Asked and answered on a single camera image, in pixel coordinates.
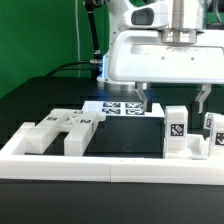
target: green backdrop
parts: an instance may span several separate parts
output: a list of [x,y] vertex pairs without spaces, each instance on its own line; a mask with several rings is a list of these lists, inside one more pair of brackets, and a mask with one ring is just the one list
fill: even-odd
[[[131,2],[143,4],[142,0]],[[87,60],[93,55],[92,41],[83,1],[79,0],[78,5],[81,60]],[[0,97],[31,77],[78,60],[75,11],[75,0],[1,0]],[[106,7],[96,10],[95,16],[100,48],[106,52]],[[76,75],[89,77],[88,72]]]

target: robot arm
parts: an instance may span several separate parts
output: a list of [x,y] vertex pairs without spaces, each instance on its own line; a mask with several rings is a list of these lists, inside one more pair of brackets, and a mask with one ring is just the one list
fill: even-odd
[[211,1],[157,0],[139,8],[129,0],[105,3],[110,48],[98,79],[129,84],[201,84],[195,108],[202,112],[211,84],[224,83],[224,32],[205,30]]

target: black table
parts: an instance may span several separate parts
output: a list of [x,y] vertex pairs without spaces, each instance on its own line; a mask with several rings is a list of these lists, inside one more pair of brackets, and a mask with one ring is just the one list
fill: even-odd
[[[206,136],[204,113],[191,113],[197,93],[195,85],[153,84],[151,96],[163,108],[185,105],[188,132]],[[204,111],[223,113],[223,95],[224,89],[214,86]],[[38,123],[54,108],[81,109],[86,100],[139,101],[136,93],[100,89],[91,79],[30,79],[0,100],[0,148],[23,122]],[[108,117],[84,156],[161,158],[163,122]],[[45,154],[63,154],[63,138],[60,135]],[[203,185],[0,180],[0,222],[222,223],[223,191],[222,186]]]

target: white block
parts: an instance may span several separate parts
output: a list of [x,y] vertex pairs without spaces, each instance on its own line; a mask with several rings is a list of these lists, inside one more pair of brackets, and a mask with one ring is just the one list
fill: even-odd
[[187,148],[187,138],[182,139],[165,139],[167,152],[178,153]]
[[42,154],[59,134],[57,126],[66,119],[65,113],[49,114],[26,136],[26,152]]
[[65,156],[82,156],[95,133],[99,121],[106,119],[105,113],[87,112],[64,140]]
[[23,155],[26,150],[25,136],[35,127],[34,123],[25,122],[0,150],[0,156]]
[[188,111],[185,106],[167,106],[165,111],[166,122],[183,122],[188,121]]
[[209,142],[202,135],[188,134],[187,147],[192,150],[193,155],[208,156]]
[[90,112],[90,111],[100,112],[102,111],[103,104],[104,104],[103,101],[85,101],[82,110],[84,112]]

